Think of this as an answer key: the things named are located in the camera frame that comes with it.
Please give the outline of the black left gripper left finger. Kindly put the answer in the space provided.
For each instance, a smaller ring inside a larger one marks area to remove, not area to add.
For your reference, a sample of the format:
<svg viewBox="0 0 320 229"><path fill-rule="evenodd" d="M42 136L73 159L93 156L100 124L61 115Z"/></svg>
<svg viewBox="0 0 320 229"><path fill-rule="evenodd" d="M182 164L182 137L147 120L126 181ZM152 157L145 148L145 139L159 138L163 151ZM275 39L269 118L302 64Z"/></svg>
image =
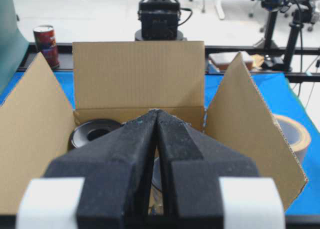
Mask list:
<svg viewBox="0 0 320 229"><path fill-rule="evenodd" d="M23 195L18 229L123 229L148 213L157 111L53 159Z"/></svg>

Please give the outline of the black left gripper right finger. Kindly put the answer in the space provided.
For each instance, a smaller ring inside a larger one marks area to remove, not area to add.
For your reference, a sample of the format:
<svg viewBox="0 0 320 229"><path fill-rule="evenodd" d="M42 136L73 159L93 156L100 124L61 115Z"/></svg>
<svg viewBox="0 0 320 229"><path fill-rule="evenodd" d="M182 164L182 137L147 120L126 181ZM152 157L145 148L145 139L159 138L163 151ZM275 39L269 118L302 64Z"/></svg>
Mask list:
<svg viewBox="0 0 320 229"><path fill-rule="evenodd" d="M165 215L179 229L283 229L283 204L256 163L186 122L157 113Z"/></svg>

